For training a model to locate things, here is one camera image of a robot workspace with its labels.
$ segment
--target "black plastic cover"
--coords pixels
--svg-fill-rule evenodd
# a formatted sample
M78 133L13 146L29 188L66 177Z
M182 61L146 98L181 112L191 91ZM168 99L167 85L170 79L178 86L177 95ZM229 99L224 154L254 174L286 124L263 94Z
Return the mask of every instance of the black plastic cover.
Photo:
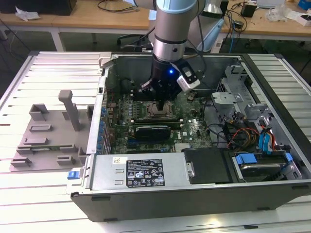
M204 183L237 183L239 182L228 149L210 147L186 149L185 159L191 163L194 177L190 177L191 184Z

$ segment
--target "robotic arm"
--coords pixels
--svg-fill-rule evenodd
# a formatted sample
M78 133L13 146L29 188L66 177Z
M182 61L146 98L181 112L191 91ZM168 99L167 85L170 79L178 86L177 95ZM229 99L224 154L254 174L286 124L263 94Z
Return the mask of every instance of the robotic arm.
M200 84L203 74L183 59L190 23L204 10L206 0L126 0L136 6L157 10L151 76L142 85L163 110L173 100Z

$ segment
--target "white paper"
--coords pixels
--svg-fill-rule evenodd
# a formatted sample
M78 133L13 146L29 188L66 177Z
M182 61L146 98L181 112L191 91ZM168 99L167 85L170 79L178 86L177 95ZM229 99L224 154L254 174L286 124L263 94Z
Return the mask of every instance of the white paper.
M303 13L297 12L297 11L288 11L288 13L286 14L286 18L292 19L292 20L296 20L297 17L301 16Z
M15 7L15 8L16 8L15 15L24 21L40 18L38 12L27 12L27 11L22 11L22 10L18 9L17 7Z

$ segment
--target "side panel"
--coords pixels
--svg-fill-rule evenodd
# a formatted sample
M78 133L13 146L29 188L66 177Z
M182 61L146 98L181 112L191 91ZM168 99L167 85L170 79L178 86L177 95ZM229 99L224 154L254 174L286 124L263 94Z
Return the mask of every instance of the side panel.
M275 209L310 192L311 183L135 194L78 195L71 199L94 222Z

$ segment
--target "gray plastic post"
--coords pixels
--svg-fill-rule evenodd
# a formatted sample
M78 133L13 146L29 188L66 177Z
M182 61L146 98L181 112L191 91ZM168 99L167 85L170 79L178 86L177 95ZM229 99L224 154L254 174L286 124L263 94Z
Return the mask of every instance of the gray plastic post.
M33 104L29 111L31 118L34 121L45 120L43 117L43 113L48 113L46 106L44 104Z
M64 103L66 111L68 113L69 119L72 123L73 129L75 131L80 130L80 122L79 122L79 115L78 109L72 103L72 91L71 90L61 90L58 95L59 101Z

